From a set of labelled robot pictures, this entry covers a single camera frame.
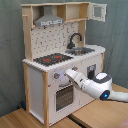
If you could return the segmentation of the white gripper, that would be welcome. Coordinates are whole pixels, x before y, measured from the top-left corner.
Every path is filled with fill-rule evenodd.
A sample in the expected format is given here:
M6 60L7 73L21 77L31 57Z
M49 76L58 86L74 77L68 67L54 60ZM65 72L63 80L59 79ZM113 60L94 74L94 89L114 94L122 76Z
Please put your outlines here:
M77 72L72 69L68 69L65 74L72 82L74 87L78 90L82 88L83 83L87 80L87 78L81 72Z

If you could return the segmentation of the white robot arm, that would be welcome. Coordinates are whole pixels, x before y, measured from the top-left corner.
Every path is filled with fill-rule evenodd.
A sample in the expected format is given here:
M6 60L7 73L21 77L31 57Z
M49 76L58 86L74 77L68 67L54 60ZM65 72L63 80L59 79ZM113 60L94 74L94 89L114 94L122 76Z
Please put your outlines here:
M76 89L95 99L128 103L128 93L114 91L112 77L106 73L98 73L92 80L72 69L68 69L65 74Z

